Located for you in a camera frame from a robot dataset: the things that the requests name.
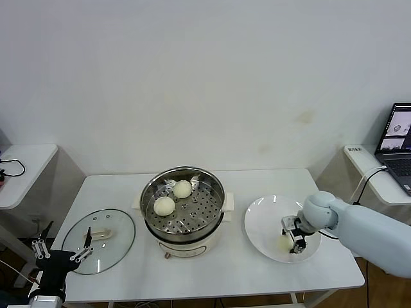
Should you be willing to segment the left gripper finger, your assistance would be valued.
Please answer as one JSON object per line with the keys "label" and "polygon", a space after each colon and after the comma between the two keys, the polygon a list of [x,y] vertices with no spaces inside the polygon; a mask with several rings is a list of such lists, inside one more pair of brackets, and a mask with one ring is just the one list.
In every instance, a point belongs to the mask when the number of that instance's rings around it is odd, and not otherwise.
{"label": "left gripper finger", "polygon": [[82,262],[83,260],[88,258],[88,256],[90,256],[94,250],[94,248],[91,246],[91,242],[91,228],[89,227],[86,233],[83,248],[81,250],[78,250],[74,255],[72,255],[69,260],[74,262]]}
{"label": "left gripper finger", "polygon": [[46,239],[53,223],[54,221],[50,221],[47,227],[40,233],[38,239],[31,242],[31,248],[36,259],[48,259],[51,257],[48,247],[46,246]]}

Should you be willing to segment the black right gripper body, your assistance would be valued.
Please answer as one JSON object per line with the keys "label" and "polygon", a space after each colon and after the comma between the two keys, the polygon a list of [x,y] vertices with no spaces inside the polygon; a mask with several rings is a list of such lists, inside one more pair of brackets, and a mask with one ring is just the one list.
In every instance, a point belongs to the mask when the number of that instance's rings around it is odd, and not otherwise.
{"label": "black right gripper body", "polygon": [[299,218],[293,219],[293,228],[290,232],[294,240],[305,240],[307,235],[307,233],[300,228],[300,224],[301,220]]}

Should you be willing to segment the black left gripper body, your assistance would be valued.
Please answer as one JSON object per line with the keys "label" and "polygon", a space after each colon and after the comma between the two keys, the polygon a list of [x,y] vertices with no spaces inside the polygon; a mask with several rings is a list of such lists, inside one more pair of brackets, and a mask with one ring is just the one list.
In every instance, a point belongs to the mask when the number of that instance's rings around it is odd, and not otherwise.
{"label": "black left gripper body", "polygon": [[30,293],[37,295],[66,297],[66,277],[79,268],[80,263],[71,260],[75,252],[51,250],[50,258],[37,259],[36,265],[42,271],[39,287]]}

